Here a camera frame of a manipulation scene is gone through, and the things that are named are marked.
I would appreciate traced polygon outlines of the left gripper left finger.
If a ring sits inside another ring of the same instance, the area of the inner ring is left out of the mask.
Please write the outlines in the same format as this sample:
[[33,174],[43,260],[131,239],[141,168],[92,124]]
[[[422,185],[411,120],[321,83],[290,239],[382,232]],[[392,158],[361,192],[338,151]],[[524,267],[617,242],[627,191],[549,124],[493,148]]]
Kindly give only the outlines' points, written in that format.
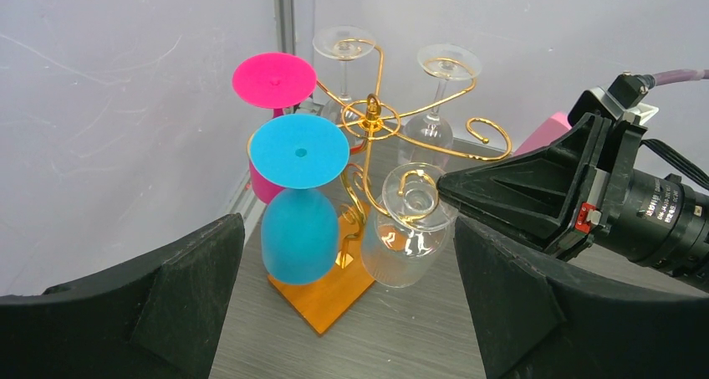
[[244,243],[228,214],[42,294],[3,296],[2,377],[209,377]]

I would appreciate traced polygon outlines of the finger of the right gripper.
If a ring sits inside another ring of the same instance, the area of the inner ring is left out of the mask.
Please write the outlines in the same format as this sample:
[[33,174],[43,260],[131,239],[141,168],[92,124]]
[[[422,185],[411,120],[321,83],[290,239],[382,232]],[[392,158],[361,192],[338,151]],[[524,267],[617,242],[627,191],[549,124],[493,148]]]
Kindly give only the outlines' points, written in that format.
[[594,182],[610,122],[586,114],[572,129],[535,151],[441,176],[441,200],[461,215],[549,255],[585,237],[579,210]]

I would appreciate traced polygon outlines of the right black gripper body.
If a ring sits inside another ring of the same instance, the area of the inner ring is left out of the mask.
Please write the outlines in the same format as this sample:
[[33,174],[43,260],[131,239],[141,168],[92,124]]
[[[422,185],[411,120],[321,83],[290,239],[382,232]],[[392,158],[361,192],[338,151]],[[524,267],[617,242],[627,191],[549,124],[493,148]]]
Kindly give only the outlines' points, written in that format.
[[649,223],[643,206],[649,201],[649,176],[635,170],[635,159],[646,128],[631,122],[577,122],[574,134],[584,133],[581,161],[586,176],[579,194],[574,230],[584,237],[573,246],[578,255],[593,244],[620,255],[645,250]]

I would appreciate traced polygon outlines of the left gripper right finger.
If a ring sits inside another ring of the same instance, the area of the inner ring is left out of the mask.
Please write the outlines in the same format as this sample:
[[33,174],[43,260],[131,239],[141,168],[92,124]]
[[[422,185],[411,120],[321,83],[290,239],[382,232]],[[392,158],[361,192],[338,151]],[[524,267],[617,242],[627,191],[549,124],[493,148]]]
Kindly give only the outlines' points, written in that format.
[[487,377],[707,377],[707,298],[609,279],[467,218],[454,248]]

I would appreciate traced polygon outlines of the short ribbed clear glass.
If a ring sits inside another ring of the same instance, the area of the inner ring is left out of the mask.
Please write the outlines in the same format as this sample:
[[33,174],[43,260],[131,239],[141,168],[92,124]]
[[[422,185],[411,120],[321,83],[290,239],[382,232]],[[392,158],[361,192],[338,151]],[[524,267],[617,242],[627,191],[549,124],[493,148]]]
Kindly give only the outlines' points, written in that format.
[[393,169],[383,181],[377,202],[367,219],[361,258],[378,283],[408,287],[418,280],[452,243],[458,211],[441,200],[436,181],[444,171],[412,162]]

